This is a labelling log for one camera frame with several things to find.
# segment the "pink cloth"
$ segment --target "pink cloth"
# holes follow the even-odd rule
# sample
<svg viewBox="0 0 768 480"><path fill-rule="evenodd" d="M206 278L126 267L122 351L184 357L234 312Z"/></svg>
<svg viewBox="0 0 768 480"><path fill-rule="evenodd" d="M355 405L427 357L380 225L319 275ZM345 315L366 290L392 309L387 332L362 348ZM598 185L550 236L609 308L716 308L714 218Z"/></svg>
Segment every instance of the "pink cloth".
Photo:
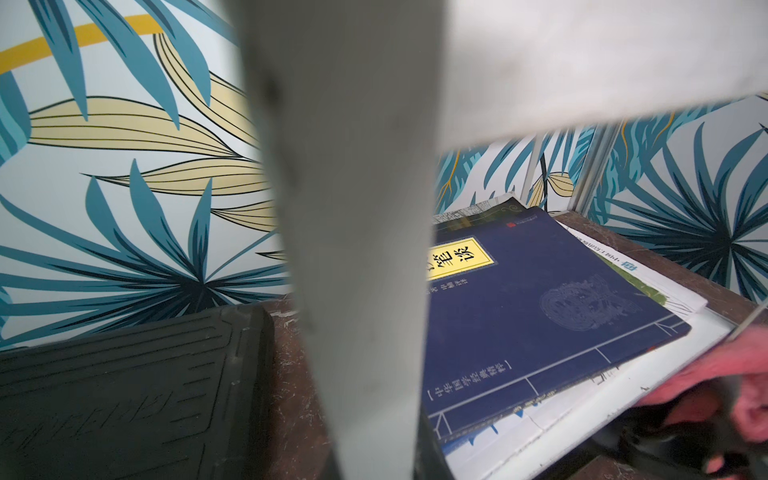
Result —
<svg viewBox="0 0 768 480"><path fill-rule="evenodd" d="M768 440L768 327L751 326L723 343L645 396L638 405L666 403L696 384L719 376L741 375L741 393L730 417L749 442ZM666 423L699 422L720 407L707 389L693 389L673 409Z"/></svg>

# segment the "tropical leaf wallpaper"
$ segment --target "tropical leaf wallpaper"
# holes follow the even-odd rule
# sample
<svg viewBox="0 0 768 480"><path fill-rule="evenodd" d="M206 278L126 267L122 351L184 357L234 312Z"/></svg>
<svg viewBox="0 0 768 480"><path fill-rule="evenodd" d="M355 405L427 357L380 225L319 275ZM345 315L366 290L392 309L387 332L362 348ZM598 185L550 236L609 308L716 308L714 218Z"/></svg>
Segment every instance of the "tropical leaf wallpaper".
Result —
<svg viewBox="0 0 768 480"><path fill-rule="evenodd" d="M746 298L765 298L764 125L764 95L625 122L589 218Z"/></svg>
<svg viewBox="0 0 768 480"><path fill-rule="evenodd" d="M221 5L0 8L0 349L289 291ZM546 136L529 204L568 205L592 134ZM442 155L436 213L519 191L532 150Z"/></svg>
<svg viewBox="0 0 768 480"><path fill-rule="evenodd" d="M555 131L543 138L531 191L525 199L548 211L566 210L578 182L594 127ZM450 151L438 159L436 214L458 210L523 187L533 136Z"/></svg>

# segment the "book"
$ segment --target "book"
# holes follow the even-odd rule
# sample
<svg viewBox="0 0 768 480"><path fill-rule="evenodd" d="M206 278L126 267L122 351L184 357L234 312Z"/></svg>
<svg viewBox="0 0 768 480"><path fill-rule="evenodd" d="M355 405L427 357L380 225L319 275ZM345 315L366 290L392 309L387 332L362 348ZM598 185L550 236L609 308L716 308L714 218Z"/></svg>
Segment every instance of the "book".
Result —
<svg viewBox="0 0 768 480"><path fill-rule="evenodd" d="M438 225L422 404L447 443L685 335L538 208Z"/></svg>
<svg viewBox="0 0 768 480"><path fill-rule="evenodd" d="M639 290L650 287L660 293L651 298L672 313L676 313L681 319L688 321L707 306L707 300L701 295L578 230L571 229L562 223L560 225L596 255L610 262L615 269L620 269L624 274L631 276L634 281L631 283L635 286L637 283L644 286L638 287ZM643 356L633 362L643 362L645 358L647 357ZM513 455L541 438L549 429L570 415L574 408L591 403L598 396L603 395L607 391L606 388L616 379L627 379L631 383L631 379L626 378L628 375L625 371L625 367L631 363L624 364L621 369L616 367L602 372L599 376L558 392L549 399L534 403L515 415L504 417L484 429L443 445L445 460L456 480L487 478ZM633 385L640 388L646 384L644 381L636 380ZM613 411L623 411L623 407L625 405L617 403Z"/></svg>
<svg viewBox="0 0 768 480"><path fill-rule="evenodd" d="M560 223L560 226L565 228L571 235L578 238L588 249L609 262L616 271L621 272L621 275L627 281L633 284L642 282L644 286L639 286L638 288L640 290L643 290L644 288L655 290L655 294L649 296L651 296L651 298L662 296L664 301L661 302L661 305L681 319L688 320L690 316L700 312L707 306L707 299L679 283L666 278L656 270L639 263L637 260L624 255L622 252L619 252L608 245L598 242L594 238L591 238L578 230L574 230L562 223Z"/></svg>

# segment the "blue leaf pattern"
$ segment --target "blue leaf pattern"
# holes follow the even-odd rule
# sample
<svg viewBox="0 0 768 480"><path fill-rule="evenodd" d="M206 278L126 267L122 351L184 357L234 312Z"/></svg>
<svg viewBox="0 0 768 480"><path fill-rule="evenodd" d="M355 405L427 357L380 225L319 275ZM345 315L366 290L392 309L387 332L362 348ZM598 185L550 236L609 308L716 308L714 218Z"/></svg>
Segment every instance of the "blue leaf pattern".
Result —
<svg viewBox="0 0 768 480"><path fill-rule="evenodd" d="M134 184L142 184L143 188L134 189ZM288 284L288 278L282 275L286 272L284 264L239 272L215 280L202 280L205 277L204 264L207 258L207 232L210 222L210 183L190 223L189 256L178 246L157 200L153 202L147 198L147 195L153 197L154 195L148 190L146 184L143 184L140 175L138 178L131 179L130 193L142 227L174 261L184 263L185 270L189 269L187 272L180 272L161 260L152 258L123 235L104 199L98 180L91 179L88 186L86 211L91 222L113 248L103 247L54 227L24 212L0 196L0 204L21 222L87 253L95 260L106 261L121 268L113 270L10 247L0 247L0 257L82 278L82 280L46 280L3 273L0 274L0 283L4 286L50 292L114 293L110 296L76 300L12 303L5 291L0 288L2 319L7 319L9 316L75 313L69 318L0 339L0 349L95 323L100 323L96 331L106 331L122 326L154 322L185 313L195 313L232 302L259 302L275 296L249 289ZM263 240L262 238L252 243L224 265L231 263Z"/></svg>
<svg viewBox="0 0 768 480"><path fill-rule="evenodd" d="M440 161L440 171L435 184L437 207L435 212L440 214L452 204L461 194L466 184L467 176L488 146L467 148L450 151Z"/></svg>
<svg viewBox="0 0 768 480"><path fill-rule="evenodd" d="M13 72L0 75L0 165L29 141L31 125L27 106Z"/></svg>
<svg viewBox="0 0 768 480"><path fill-rule="evenodd" d="M203 95L205 103L210 105L210 72L203 52L161 0L136 0L136 2L144 7L144 10L163 28L165 35L181 57L184 67L190 72L197 90Z"/></svg>
<svg viewBox="0 0 768 480"><path fill-rule="evenodd" d="M53 58L58 64L69 91L74 97L83 117L88 118L88 104L85 100L85 76L80 47L74 36L72 20L63 0L29 0Z"/></svg>
<svg viewBox="0 0 768 480"><path fill-rule="evenodd" d="M192 217L187 250L190 253L194 272L200 272L199 280L205 278L205 267L208 254L208 230L210 228L210 197L214 181L208 180L203 196L197 203L197 209Z"/></svg>
<svg viewBox="0 0 768 480"><path fill-rule="evenodd" d="M706 131L706 122L702 122L694 134L695 184L689 183L678 160L663 142L660 150L664 172L650 158L641 162L644 177L654 189L647 190L632 181L626 169L618 169L619 183L634 199L608 198L608 204L621 210L595 212L593 204L590 215L603 220L613 231L720 285L731 287L735 280L742 295L758 301L768 293L764 283L768 279L768 256L746 244L762 240L745 236L768 220L768 205L760 199L768 184L768 154L752 167L743 185L729 184L728 180L766 132L761 127L733 145L723 156L713 179L703 147ZM732 187L740 187L740 192L735 214L730 216L727 199L733 197L729 195ZM610 220L620 223L608 223Z"/></svg>
<svg viewBox="0 0 768 480"><path fill-rule="evenodd" d="M163 69L141 37L107 0L76 0L107 37L142 87L152 95L179 128L179 111Z"/></svg>
<svg viewBox="0 0 768 480"><path fill-rule="evenodd" d="M216 15L210 8L197 0L165 0L190 17L198 20L217 34L237 45L237 37L232 27Z"/></svg>

